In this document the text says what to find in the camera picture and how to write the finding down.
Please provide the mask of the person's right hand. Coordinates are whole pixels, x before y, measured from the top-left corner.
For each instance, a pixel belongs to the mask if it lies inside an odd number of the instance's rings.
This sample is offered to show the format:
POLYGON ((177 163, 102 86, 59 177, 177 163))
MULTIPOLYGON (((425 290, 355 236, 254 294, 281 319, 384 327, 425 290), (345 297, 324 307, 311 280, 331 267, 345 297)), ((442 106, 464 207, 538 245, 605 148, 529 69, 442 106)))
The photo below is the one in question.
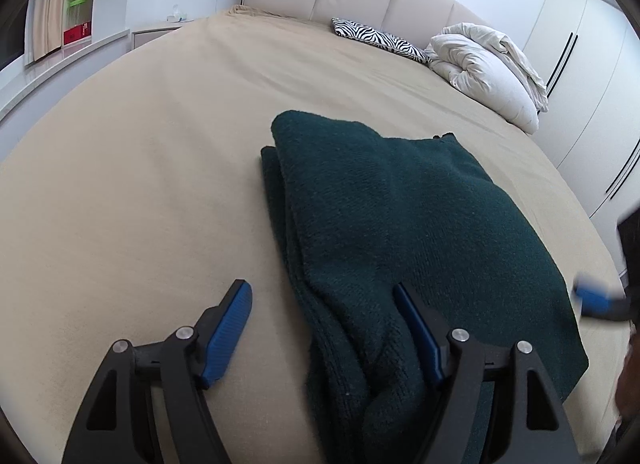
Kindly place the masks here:
POLYGON ((617 381, 615 406, 624 420, 629 420, 640 410, 640 348, 639 340, 629 345, 622 372, 617 381))

